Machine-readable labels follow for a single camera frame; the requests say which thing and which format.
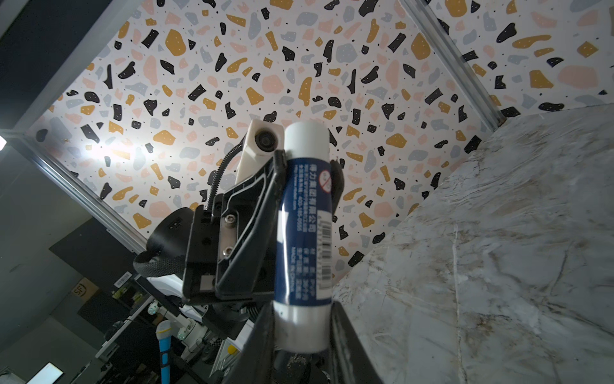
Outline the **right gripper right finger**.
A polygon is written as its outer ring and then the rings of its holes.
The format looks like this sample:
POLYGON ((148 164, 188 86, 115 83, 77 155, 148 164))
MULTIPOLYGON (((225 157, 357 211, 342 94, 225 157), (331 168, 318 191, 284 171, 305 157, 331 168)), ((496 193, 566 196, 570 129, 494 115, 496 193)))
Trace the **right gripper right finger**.
POLYGON ((382 383, 340 302, 333 302, 329 341, 332 383, 382 383))

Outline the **blue white glue stick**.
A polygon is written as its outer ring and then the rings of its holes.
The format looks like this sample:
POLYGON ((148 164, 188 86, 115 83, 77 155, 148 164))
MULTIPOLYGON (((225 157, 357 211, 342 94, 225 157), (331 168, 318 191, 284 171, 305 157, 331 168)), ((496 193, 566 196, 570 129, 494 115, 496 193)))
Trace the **blue white glue stick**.
POLYGON ((273 299, 278 347, 315 354, 329 345, 332 174, 329 132, 315 121, 286 128, 286 183, 278 209, 273 299))

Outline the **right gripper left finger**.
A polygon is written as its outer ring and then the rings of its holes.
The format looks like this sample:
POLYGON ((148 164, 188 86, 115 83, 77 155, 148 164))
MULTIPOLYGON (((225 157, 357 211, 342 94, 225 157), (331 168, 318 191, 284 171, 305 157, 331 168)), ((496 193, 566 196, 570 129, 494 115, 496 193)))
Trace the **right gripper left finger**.
POLYGON ((269 302, 262 307, 238 362, 225 377, 225 383, 271 383, 274 341, 273 303, 269 302))

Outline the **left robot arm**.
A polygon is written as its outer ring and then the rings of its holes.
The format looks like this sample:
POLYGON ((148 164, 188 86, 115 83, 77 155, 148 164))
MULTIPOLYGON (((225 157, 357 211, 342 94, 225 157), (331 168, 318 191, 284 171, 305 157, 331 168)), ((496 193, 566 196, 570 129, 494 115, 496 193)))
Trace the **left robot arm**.
POLYGON ((177 287, 162 293, 206 307, 196 320, 224 338, 239 336, 250 304, 272 302, 283 347, 324 350, 332 307, 332 223, 343 187, 337 161, 287 159, 277 150, 207 206, 169 215, 134 267, 146 278, 177 278, 177 287))

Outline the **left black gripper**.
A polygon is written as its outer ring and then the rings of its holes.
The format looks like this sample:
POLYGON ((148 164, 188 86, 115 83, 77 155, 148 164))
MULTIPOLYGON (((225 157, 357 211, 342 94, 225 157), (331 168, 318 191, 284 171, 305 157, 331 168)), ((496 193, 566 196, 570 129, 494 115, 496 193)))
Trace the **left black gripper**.
MULTIPOLYGON (((331 160, 332 212, 345 188, 331 160)), ((182 295, 188 304, 273 299, 278 209, 286 185, 286 154, 276 150, 259 170, 194 214, 182 295)))

